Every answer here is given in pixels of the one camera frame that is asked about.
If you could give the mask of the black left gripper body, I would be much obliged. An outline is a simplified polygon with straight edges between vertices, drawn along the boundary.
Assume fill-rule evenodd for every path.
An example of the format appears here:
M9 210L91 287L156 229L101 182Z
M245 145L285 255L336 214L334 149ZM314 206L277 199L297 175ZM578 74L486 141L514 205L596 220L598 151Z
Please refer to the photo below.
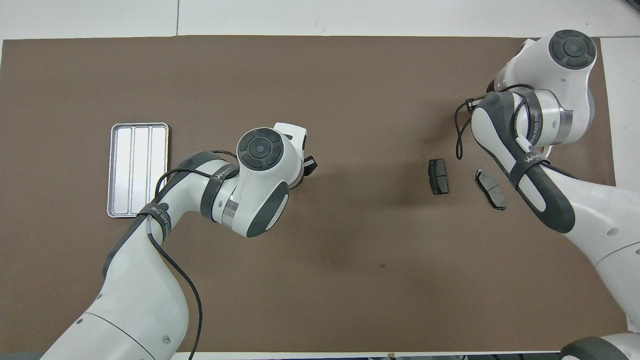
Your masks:
M310 176L311 173L313 173L313 171L317 169L317 167L317 161L313 156L307 156L306 158L304 158L304 160L302 161L300 176L297 178L297 180L295 180L295 182L290 185L289 189L292 190L295 189L295 187L300 186L302 182L304 182L304 178Z

